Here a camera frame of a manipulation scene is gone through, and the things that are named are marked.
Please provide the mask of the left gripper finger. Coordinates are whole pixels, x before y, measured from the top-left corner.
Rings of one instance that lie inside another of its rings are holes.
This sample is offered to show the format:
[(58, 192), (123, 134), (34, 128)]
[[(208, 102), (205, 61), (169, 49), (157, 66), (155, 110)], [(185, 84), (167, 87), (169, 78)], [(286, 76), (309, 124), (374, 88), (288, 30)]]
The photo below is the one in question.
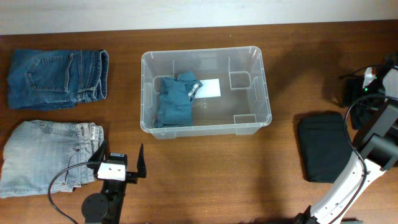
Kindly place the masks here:
[(138, 178), (146, 178), (147, 176), (147, 169), (146, 169), (146, 163), (144, 159), (144, 145), (141, 144), (140, 150), (139, 150), (139, 156), (137, 159), (137, 177)]
[(88, 159), (88, 164), (87, 164), (88, 168), (99, 169), (100, 164), (104, 161), (106, 147), (107, 147), (107, 141), (104, 140), (99, 146), (99, 148)]

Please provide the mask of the teal blue shirt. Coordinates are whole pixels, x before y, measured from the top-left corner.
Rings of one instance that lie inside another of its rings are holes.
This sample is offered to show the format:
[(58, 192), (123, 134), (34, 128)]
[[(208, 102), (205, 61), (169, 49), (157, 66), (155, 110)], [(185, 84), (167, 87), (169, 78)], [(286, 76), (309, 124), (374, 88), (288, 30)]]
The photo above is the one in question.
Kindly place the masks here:
[(159, 105), (155, 128), (192, 126), (192, 104), (197, 91), (203, 86), (192, 71), (177, 78), (163, 77), (160, 80)]

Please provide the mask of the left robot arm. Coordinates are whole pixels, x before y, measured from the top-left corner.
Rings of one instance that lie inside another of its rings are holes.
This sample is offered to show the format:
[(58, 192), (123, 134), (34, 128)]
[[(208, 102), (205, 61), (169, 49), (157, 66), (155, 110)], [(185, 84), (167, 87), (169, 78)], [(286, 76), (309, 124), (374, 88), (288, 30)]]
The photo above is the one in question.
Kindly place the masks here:
[(119, 223), (127, 184), (137, 184), (146, 178), (144, 146), (141, 145), (137, 159), (137, 170), (127, 171), (127, 155), (110, 153), (105, 156), (107, 143), (89, 158), (87, 167), (93, 169), (94, 177), (103, 181), (101, 192), (91, 194), (83, 201), (81, 213), (85, 223)]

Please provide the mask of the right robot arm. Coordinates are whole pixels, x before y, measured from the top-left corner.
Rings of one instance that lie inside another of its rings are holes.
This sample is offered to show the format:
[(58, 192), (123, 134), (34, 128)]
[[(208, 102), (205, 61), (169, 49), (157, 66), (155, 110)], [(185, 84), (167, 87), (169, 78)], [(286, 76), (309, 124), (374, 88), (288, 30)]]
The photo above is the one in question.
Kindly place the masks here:
[(297, 123), (306, 179), (332, 187), (294, 223), (341, 223), (364, 190), (397, 166), (397, 53), (364, 70), (344, 76), (345, 115), (315, 113)]

